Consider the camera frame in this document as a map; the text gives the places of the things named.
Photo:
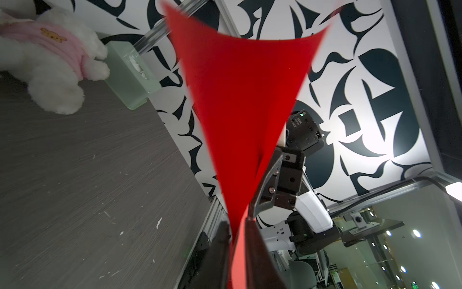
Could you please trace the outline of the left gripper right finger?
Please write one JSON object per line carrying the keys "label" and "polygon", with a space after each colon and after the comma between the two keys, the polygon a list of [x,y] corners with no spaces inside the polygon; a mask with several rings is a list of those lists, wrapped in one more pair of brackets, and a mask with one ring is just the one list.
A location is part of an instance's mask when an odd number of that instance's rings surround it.
{"label": "left gripper right finger", "polygon": [[285,289],[254,220],[245,220],[245,267],[248,289]]}

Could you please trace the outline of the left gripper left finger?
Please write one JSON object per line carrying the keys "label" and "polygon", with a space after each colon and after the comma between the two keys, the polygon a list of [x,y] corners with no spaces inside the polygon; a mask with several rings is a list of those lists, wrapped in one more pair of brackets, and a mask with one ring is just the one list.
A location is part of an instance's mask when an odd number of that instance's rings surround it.
{"label": "left gripper left finger", "polygon": [[221,222],[191,289],[226,289],[229,279],[230,226]]}

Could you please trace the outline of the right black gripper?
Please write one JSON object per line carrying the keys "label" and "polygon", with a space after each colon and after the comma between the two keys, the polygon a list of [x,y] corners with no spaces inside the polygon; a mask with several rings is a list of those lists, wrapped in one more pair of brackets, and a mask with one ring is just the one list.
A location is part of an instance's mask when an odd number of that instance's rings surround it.
{"label": "right black gripper", "polygon": [[249,204],[248,218],[273,207],[293,210],[300,194],[305,155],[292,148],[276,148]]}

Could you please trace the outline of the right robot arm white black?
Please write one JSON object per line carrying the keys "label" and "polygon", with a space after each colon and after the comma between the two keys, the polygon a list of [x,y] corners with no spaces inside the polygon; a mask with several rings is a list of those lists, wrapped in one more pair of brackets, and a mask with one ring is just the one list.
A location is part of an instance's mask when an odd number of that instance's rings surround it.
{"label": "right robot arm white black", "polygon": [[323,147],[323,134],[306,110],[293,112],[284,131],[285,145],[275,148],[249,216],[257,219],[274,207],[289,210],[286,219],[259,230],[262,240],[270,252],[296,250],[310,255],[339,237],[304,168],[306,157]]}

